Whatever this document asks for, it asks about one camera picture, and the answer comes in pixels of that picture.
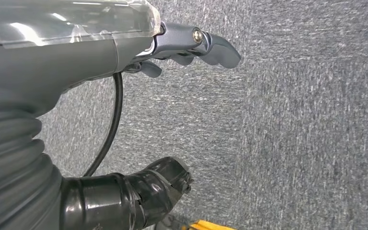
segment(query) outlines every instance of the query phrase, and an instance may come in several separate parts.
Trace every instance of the metal bolt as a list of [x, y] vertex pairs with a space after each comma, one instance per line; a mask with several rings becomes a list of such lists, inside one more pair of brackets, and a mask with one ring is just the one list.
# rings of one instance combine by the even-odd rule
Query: metal bolt
[[201, 43], [202, 42], [202, 32], [198, 29], [195, 29], [193, 32], [193, 38], [195, 42]]

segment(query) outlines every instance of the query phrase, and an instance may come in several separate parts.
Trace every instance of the black power cord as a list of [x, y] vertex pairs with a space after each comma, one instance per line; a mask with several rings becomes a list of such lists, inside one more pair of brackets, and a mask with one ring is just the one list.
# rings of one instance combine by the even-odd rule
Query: black power cord
[[115, 106], [114, 106], [114, 114], [112, 117], [111, 127], [109, 128], [108, 136], [103, 143], [101, 150], [96, 156], [95, 160], [92, 162], [91, 166], [84, 174], [84, 176], [92, 176], [94, 172], [98, 169], [99, 165], [104, 160], [106, 154], [112, 146], [112, 142], [116, 136], [116, 132], [118, 131], [119, 121], [122, 114], [122, 103], [123, 103], [123, 82], [122, 82], [122, 73], [114, 73], [113, 74], [114, 82], [115, 82]]

